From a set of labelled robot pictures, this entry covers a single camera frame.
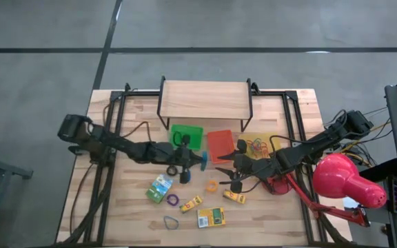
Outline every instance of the wooden table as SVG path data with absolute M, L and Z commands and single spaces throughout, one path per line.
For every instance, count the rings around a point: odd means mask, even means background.
M 323 131 L 315 91 L 296 91 L 298 92 L 306 136 L 311 138 Z M 96 90 L 92 94 L 88 116 L 95 123 L 102 124 L 102 111 L 108 104 L 110 92 L 109 90 Z M 245 133 L 276 132 L 287 136 L 282 99 L 276 96 L 253 96 L 252 100 L 254 118 Z M 152 140 L 166 141 L 168 132 L 156 115 L 157 103 L 158 99 L 155 96 L 127 97 L 121 133 L 128 133 L 141 121 L 149 121 Z M 290 109 L 293 122 L 296 123 L 293 106 L 290 106 Z M 204 134 L 211 131 L 230 129 L 232 130 L 234 141 L 237 140 L 240 134 L 240 126 L 231 120 L 173 118 L 172 122 L 184 125 L 200 125 L 204 128 Z M 132 141 L 147 141 L 146 129 L 138 129 L 128 138 Z M 287 146 L 289 146 L 289 142 L 282 140 L 281 147 Z M 202 148 L 207 149 L 206 136 L 203 137 Z M 80 180 L 89 166 L 88 156 L 77 158 L 57 241 L 65 240 L 69 236 L 70 209 Z M 231 163 L 219 164 L 218 166 L 232 168 Z M 155 204 L 147 199 L 145 195 L 147 188 L 159 174 L 165 173 L 166 166 L 136 164 L 125 154 L 118 153 L 104 245 L 257 246 L 307 244 L 300 200 L 294 191 L 283 196 L 274 196 L 259 186 L 254 191 L 246 194 L 246 203 L 240 205 L 222 197 L 223 190 L 229 186 L 220 185 L 217 192 L 213 193 L 205 191 L 205 184 L 209 179 L 221 181 L 228 180 L 228 178 L 215 170 L 216 166 L 210 161 L 204 172 L 201 172 L 199 167 L 197 165 L 192 168 L 191 181 L 186 185 L 180 185 L 178 183 L 179 177 L 177 176 L 176 182 L 169 193 L 177 194 L 181 199 L 181 203 L 185 203 L 195 195 L 199 195 L 203 197 L 203 204 L 199 208 L 224 207 L 226 226 L 198 229 L 196 211 L 192 210 L 182 214 L 178 207 L 172 207 L 165 202 Z M 82 187 L 74 212 L 74 225 L 77 225 L 88 211 L 94 174 L 93 169 Z M 248 178 L 243 181 L 243 186 L 249 189 L 255 182 L 255 178 Z M 341 199 L 335 200 L 321 197 L 320 200 L 323 204 L 343 208 Z M 165 229 L 163 217 L 166 215 L 179 220 L 179 229 Z M 332 216 L 329 216 L 329 219 L 344 237 L 351 239 L 347 221 Z M 93 230 L 94 234 L 97 233 L 96 226 Z M 316 240 L 318 240 L 315 220 L 312 221 L 312 226 Z

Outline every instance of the green container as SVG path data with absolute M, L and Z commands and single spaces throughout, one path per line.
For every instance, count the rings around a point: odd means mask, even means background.
M 203 138 L 203 127 L 188 126 L 188 125 L 172 125 L 170 142 L 174 147 L 177 147 L 174 143 L 174 134 L 179 132 L 181 135 L 176 135 L 176 143 L 180 144 L 181 136 L 188 134 L 191 137 L 190 144 L 188 148 L 193 150 L 201 149 L 201 139 Z

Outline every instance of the concrete floor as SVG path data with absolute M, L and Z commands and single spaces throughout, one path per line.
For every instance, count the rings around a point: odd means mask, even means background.
M 103 47 L 115 0 L 0 0 L 0 48 Z M 397 0 L 124 0 L 112 47 L 397 47 Z M 0 211 L 0 247 L 49 245 L 74 157 L 56 133 L 85 114 L 100 54 L 0 54 L 0 160 L 32 168 L 14 178 Z M 397 53 L 111 54 L 101 89 L 168 79 L 245 80 L 261 88 L 315 88 L 323 119 L 340 109 L 385 106 Z M 388 113 L 371 117 L 383 123 Z M 391 136 L 368 144 L 395 157 Z M 359 243 L 387 245 L 378 228 L 352 228 Z

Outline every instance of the small yellow package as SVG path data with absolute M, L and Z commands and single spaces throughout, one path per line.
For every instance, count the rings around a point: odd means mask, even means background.
M 198 228 L 226 225 L 222 207 L 197 210 Z
M 225 191 L 223 192 L 223 197 L 228 198 L 233 201 L 236 201 L 241 204 L 245 204 L 245 202 L 246 202 L 246 197 L 244 195 L 233 193 L 227 189 L 225 189 Z
M 190 200 L 189 202 L 180 206 L 180 211 L 182 214 L 186 213 L 187 211 L 193 209 L 194 207 L 200 205 L 203 201 L 201 200 L 200 196 L 194 197 L 194 199 Z

